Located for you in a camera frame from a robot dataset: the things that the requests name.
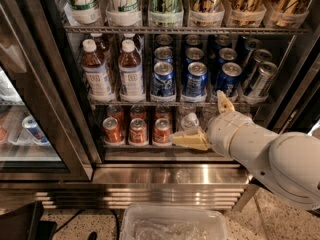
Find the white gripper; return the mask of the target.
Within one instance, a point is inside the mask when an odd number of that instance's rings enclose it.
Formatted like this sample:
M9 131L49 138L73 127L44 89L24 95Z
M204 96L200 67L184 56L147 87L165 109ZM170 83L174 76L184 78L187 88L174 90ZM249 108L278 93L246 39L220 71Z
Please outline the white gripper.
M263 129L250 117L232 112L234 105L223 91L217 91L217 98L222 115L208 123L207 135L201 127L195 127L170 134L170 142L201 151L207 151L210 143L215 152L236 161L253 161L261 157L264 153Z

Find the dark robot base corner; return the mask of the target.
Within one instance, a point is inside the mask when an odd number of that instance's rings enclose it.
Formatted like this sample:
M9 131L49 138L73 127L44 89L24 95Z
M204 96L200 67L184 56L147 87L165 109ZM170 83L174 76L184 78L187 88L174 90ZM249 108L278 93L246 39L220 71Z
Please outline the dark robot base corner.
M41 202L33 202L0 215L0 240L52 240L54 221L44 221Z

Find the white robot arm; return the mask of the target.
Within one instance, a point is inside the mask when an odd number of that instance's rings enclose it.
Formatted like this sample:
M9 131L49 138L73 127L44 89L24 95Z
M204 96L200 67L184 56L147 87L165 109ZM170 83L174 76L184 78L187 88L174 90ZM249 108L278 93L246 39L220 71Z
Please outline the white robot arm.
M237 161L262 185L296 209L320 208L320 140L301 132L277 134L235 110L218 93L219 115L205 129L169 136L177 146L211 149Z

